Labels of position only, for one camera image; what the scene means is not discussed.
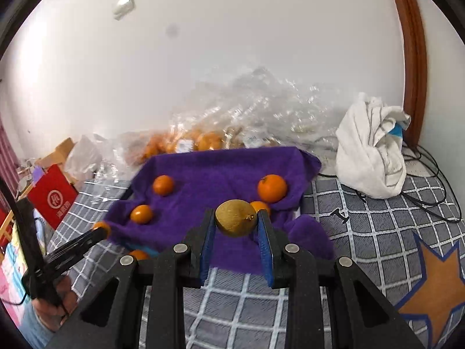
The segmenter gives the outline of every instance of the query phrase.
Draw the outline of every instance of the orange star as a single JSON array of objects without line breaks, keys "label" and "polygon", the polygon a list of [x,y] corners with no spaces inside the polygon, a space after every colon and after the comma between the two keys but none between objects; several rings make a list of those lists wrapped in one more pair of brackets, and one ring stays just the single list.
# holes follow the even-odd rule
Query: orange star
[{"label": "orange star", "polygon": [[428,347],[436,346],[450,315],[465,304],[465,281],[460,267],[459,242],[441,257],[414,234],[421,263],[421,280],[397,304],[408,320],[426,320]]}]

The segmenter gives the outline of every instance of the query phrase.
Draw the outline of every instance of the gray checkered bedding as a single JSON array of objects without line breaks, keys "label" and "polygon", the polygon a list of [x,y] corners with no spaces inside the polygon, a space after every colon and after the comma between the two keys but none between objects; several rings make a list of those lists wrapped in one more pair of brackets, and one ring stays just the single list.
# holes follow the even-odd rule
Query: gray checkered bedding
[{"label": "gray checkered bedding", "polygon": [[[100,186],[87,182],[52,237],[50,249],[89,230],[127,186],[128,183],[120,183],[110,187],[105,198],[96,203],[94,196],[101,191]],[[408,177],[404,191],[431,202],[443,197],[443,189],[434,178]],[[447,224],[426,214],[403,196],[373,200],[357,195],[336,179],[317,179],[305,193],[300,211],[321,222],[334,243],[336,256],[353,258],[392,304],[396,304],[421,278],[412,232],[441,255],[459,240],[462,268],[465,265],[463,222]],[[450,201],[433,211],[446,218],[457,216],[457,209]],[[106,241],[93,247],[70,271],[73,289],[78,296],[82,297],[89,286],[94,286],[124,253],[124,248]],[[141,348],[145,347],[148,299],[149,290],[142,317]],[[269,289],[261,276],[213,268],[202,289],[184,290],[184,300],[187,349],[284,347],[287,290]],[[321,300],[325,347],[330,348],[331,328],[324,289],[321,289]],[[439,346],[462,314],[463,309],[453,314]],[[426,346],[426,324],[409,322],[409,325]]]}]

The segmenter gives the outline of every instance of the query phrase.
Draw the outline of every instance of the person's arm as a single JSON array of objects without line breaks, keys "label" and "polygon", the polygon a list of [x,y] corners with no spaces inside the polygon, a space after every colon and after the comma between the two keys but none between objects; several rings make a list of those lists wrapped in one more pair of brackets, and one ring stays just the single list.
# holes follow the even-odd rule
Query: person's arm
[{"label": "person's arm", "polygon": [[[57,285],[63,296],[63,304],[72,313],[77,305],[77,295],[71,290],[71,280],[64,277]],[[62,307],[55,307],[42,299],[34,299],[25,306],[22,324],[19,328],[33,349],[43,349],[66,319]]]}]

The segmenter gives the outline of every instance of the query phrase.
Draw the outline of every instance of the pink curtain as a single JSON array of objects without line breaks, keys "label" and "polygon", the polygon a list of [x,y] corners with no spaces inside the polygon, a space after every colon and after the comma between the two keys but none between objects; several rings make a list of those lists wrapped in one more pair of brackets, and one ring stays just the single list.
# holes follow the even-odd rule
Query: pink curtain
[{"label": "pink curtain", "polygon": [[[19,166],[18,158],[11,148],[10,141],[6,136],[5,128],[0,119],[0,176],[5,180],[6,184],[15,196],[18,188],[19,176],[16,171]],[[0,207],[8,213],[10,207],[5,200],[5,197],[0,194]]]}]

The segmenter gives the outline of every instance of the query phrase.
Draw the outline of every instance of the white logo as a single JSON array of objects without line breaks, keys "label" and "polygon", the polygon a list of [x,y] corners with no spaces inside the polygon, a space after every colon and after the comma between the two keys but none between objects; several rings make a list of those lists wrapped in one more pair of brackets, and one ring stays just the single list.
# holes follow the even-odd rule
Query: white logo
[{"label": "white logo", "polygon": [[63,195],[58,190],[52,190],[48,193],[47,202],[51,208],[60,208],[63,205]]}]

